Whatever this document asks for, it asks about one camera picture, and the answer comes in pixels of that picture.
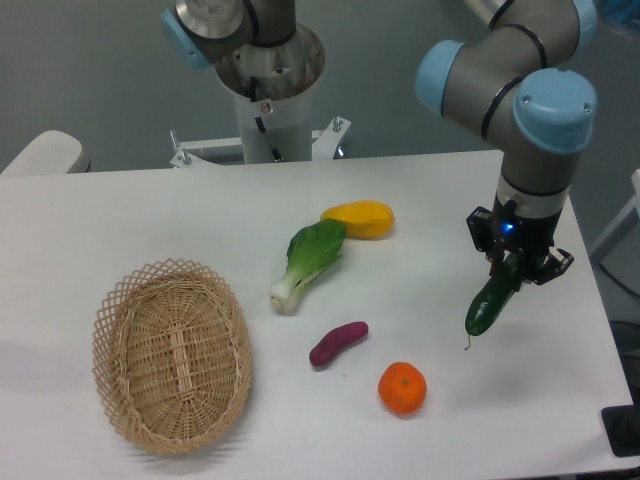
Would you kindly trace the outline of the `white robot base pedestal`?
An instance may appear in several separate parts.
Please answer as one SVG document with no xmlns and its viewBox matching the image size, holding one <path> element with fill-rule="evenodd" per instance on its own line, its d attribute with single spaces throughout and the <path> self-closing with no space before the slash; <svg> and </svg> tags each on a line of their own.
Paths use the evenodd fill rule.
<svg viewBox="0 0 640 480">
<path fill-rule="evenodd" d="M 234 102 L 239 136 L 180 141 L 170 132 L 177 167 L 241 154 L 245 164 L 333 160 L 344 156 L 351 122 L 334 117 L 322 130 L 311 125 L 312 92 L 325 66 L 320 39 L 309 28 L 273 47 L 245 44 L 215 62 L 219 82 Z"/>
</svg>

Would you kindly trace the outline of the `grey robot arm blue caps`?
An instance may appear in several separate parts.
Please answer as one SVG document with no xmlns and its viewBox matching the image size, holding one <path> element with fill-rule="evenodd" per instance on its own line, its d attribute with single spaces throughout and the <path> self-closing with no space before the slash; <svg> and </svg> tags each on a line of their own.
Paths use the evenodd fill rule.
<svg viewBox="0 0 640 480">
<path fill-rule="evenodd" d="M 421 60 L 415 93 L 436 115 L 477 134 L 503 154 L 491 209 L 467 220 L 475 248 L 498 264 L 517 258 L 523 280 L 547 283 L 572 256 L 553 235 L 583 149 L 597 95 L 560 64 L 593 36 L 590 1 L 475 1 L 489 34 L 466 46 L 446 40 Z M 325 52 L 291 1 L 178 1 L 161 15 L 176 51 L 194 69 L 214 68 L 233 95 L 247 163 L 334 156 L 345 122 L 319 137 L 309 93 Z"/>
</svg>

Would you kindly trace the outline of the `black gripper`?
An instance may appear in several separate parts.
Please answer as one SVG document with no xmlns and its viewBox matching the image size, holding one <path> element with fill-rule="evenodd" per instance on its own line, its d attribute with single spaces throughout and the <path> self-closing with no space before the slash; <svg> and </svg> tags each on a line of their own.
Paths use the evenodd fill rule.
<svg viewBox="0 0 640 480">
<path fill-rule="evenodd" d="M 562 210 L 533 218 L 516 213 L 516 200 L 495 199 L 492 210 L 478 206 L 466 219 L 477 251 L 490 262 L 494 276 L 507 254 L 518 258 L 521 279 L 543 285 L 563 275 L 570 267 L 570 253 L 555 247 L 554 233 Z"/>
</svg>

